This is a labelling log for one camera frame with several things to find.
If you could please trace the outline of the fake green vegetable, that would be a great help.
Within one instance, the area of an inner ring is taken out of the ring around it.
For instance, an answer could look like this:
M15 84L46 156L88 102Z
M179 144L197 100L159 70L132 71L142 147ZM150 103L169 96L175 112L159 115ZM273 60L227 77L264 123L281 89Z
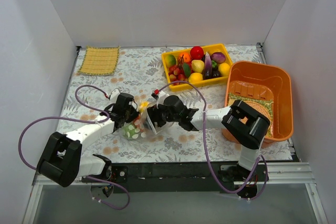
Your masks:
M120 133L127 140L136 140L141 136L140 129L133 124L125 124L121 128Z

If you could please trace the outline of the fake green yellow mango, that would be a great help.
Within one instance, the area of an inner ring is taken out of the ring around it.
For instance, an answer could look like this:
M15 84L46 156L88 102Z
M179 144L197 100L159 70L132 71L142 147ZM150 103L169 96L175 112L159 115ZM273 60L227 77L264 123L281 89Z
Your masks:
M167 68L170 68L176 65L176 58L172 54L168 54L164 56L164 62Z

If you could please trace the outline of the clear dotted zip bag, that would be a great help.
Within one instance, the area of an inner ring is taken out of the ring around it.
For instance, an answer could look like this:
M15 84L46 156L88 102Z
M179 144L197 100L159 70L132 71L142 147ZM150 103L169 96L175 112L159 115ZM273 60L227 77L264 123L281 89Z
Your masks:
M150 107L150 106L153 106L153 105L156 105L156 102L149 102L149 105L147 106L147 108ZM136 139L136 140L139 140L139 141L140 140L151 139L151 138L155 137L157 134L167 130L168 128L170 128L173 125L172 122L168 122L162 127L158 127L156 123L153 124L152 121L148 117L147 108L145 109L145 111L143 113L140 113L140 115L136 118L136 119L141 119L141 121L143 123L143 128L140 129L141 136L138 139Z

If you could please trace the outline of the fake purple onion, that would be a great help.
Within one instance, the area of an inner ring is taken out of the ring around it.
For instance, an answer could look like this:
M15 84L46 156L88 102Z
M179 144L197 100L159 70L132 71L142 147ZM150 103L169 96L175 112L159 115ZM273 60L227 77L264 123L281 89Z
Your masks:
M211 59L214 60L216 63L221 64L226 61L226 56L222 52L214 52L211 55Z

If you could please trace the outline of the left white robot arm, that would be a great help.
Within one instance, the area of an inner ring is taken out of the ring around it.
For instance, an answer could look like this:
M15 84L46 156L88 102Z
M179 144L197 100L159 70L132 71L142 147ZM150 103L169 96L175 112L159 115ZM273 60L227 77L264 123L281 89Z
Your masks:
M99 154L82 158L82 152L102 137L112 134L140 114L134 96L114 90L108 105L94 124L86 124L71 132L53 133L37 164L37 172L62 187L76 178L93 176L106 182L112 175L112 162Z

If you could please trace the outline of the fake red apple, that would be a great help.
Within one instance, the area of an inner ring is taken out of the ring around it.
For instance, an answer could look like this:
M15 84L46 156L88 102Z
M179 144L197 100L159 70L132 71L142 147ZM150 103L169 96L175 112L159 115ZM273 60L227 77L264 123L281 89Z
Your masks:
M204 56L204 50L200 46L195 46L190 50L192 60L201 60Z

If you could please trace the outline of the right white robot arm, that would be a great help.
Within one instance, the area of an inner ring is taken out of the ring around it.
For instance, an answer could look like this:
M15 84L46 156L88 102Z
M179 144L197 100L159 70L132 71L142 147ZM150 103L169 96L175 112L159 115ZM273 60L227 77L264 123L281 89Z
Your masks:
M169 123L177 123L186 131L225 129L242 146L238 160L238 176L251 180L256 174L256 160L270 126L270 120L250 105L236 100L230 106L208 111L188 108L176 95L165 95L146 108L153 132Z

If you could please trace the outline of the fake yellow pear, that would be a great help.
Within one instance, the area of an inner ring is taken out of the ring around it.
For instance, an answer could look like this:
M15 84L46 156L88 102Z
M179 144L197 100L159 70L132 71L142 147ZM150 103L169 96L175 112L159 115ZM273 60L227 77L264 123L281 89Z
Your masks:
M192 70L194 72L203 73L205 63L202 60L192 60Z

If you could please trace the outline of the fake purple eggplant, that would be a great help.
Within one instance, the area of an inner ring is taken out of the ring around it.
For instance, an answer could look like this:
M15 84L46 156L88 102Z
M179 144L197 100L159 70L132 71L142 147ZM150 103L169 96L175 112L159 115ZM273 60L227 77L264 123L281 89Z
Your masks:
M203 71L203 79L207 80L212 77L212 60L208 52L205 53L204 60L204 71Z

